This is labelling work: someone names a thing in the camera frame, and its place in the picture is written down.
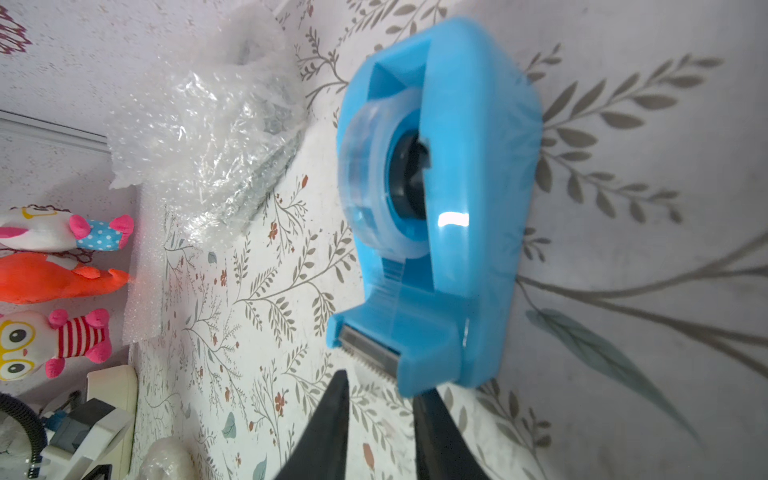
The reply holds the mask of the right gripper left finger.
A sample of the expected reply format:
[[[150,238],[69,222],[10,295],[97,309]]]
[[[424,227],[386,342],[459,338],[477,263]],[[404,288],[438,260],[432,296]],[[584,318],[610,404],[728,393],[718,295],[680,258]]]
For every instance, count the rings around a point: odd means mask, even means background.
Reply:
[[[300,441],[277,480],[344,480],[349,432],[349,381],[345,370],[331,378]]]

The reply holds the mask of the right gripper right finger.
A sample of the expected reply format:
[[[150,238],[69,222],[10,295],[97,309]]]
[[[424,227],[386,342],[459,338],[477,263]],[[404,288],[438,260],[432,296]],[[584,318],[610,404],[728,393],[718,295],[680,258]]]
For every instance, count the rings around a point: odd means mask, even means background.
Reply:
[[[413,399],[419,480],[488,480],[436,389]]]

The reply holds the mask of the blue tape dispenser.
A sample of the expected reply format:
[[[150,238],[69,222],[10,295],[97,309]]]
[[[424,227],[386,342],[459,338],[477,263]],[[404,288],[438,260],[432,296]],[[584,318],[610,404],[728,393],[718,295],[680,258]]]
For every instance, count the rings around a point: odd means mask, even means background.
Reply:
[[[543,133],[527,76],[455,17],[368,58],[337,132],[364,302],[327,342],[413,397],[499,371]]]

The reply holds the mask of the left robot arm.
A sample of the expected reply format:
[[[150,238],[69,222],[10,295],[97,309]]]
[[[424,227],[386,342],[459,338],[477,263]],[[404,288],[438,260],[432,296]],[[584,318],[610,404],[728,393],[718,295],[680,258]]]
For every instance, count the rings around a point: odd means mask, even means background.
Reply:
[[[104,457],[133,422],[132,414],[99,399],[65,413],[52,435],[43,419],[15,397],[1,396],[1,413],[28,441],[22,449],[26,479],[110,479],[113,467]]]

